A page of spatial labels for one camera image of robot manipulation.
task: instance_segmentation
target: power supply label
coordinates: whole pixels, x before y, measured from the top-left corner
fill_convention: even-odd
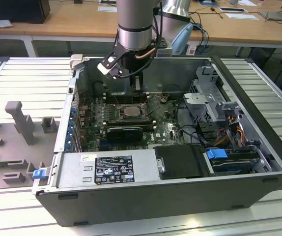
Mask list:
[[[134,182],[132,156],[97,157],[94,176],[96,184]]]

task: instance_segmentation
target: aluminum profile table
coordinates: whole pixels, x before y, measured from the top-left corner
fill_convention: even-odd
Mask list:
[[[282,140],[282,91],[252,62],[244,59],[223,59],[240,86]],[[225,85],[229,98],[235,98]]]
[[[72,71],[70,58],[9,58],[0,61],[0,123],[13,123],[8,101],[21,101],[34,122],[60,121]]]
[[[55,63],[54,60],[69,61],[69,59],[39,58],[37,63],[49,65],[48,61]],[[10,59],[10,61],[12,61],[11,63],[23,63],[23,65],[35,63],[24,58]],[[282,138],[282,92],[273,86],[273,83],[256,65],[242,59],[224,59],[223,61]],[[2,65],[5,66],[6,63],[0,62],[0,72],[13,73],[3,70]],[[29,73],[28,77],[34,76],[33,78],[37,78],[37,81],[51,81],[48,78],[53,75],[46,73],[57,73],[54,71],[58,70],[53,69],[51,72],[43,72],[42,75],[31,75],[32,71],[24,73]],[[68,76],[69,70],[62,69],[59,73],[63,74],[60,76]],[[69,236],[131,236],[149,234],[151,236],[277,236],[282,235],[282,191],[268,194],[248,209],[63,228],[55,222],[54,218],[31,194],[30,188],[1,189],[0,236],[36,236],[39,234]]]

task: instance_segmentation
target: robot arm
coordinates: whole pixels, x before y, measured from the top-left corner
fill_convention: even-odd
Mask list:
[[[137,79],[142,83],[142,71],[146,69],[155,57],[163,36],[165,40],[176,42],[178,53],[185,47],[192,31],[188,13],[191,0],[166,0],[165,5],[160,0],[118,0],[118,43],[98,65],[103,74],[110,74],[114,79],[130,78],[131,86]],[[158,15],[153,9],[159,4]],[[152,40],[152,26],[156,26],[156,40]],[[121,66],[129,71],[123,75]]]

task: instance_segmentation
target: wooden desk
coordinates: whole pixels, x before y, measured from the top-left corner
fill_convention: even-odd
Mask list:
[[[220,6],[229,7],[224,0],[218,1]],[[280,0],[265,0],[261,7],[257,6],[241,6],[249,12],[258,11],[281,11],[282,1]],[[190,11],[196,11],[203,8],[199,3],[193,2]],[[198,10],[198,13],[214,13],[210,8]],[[209,41],[213,45],[234,46],[233,43],[255,43],[255,44],[271,44],[282,45],[282,22],[266,21],[258,13],[249,13],[258,18],[258,20],[243,20],[231,19],[225,14],[221,14],[223,19],[218,14],[200,14],[203,28],[209,33]],[[195,22],[199,23],[197,14],[192,15]],[[200,32],[193,32],[191,40],[201,40]]]
[[[221,6],[226,6],[225,0],[218,0]],[[83,2],[73,4],[73,1],[50,1],[51,12],[44,24],[14,23],[14,27],[0,29],[0,38],[20,39],[24,41],[28,55],[37,55],[33,40],[54,41],[99,41],[113,42],[117,31],[117,13],[97,11],[99,3]],[[280,11],[282,1],[265,0],[263,6],[240,6],[248,11]],[[202,25],[209,33],[209,45],[238,46],[238,47],[273,47],[282,48],[282,24],[265,21],[257,13],[259,20],[230,19],[225,14],[218,14],[192,1],[190,11],[201,13]],[[199,22],[197,14],[193,15]],[[194,31],[191,44],[201,41],[201,33]]]

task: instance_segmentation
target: motherboard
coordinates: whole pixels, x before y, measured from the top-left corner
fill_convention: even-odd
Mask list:
[[[155,94],[133,103],[95,98],[83,112],[84,151],[152,149],[185,144],[176,125],[175,100]]]

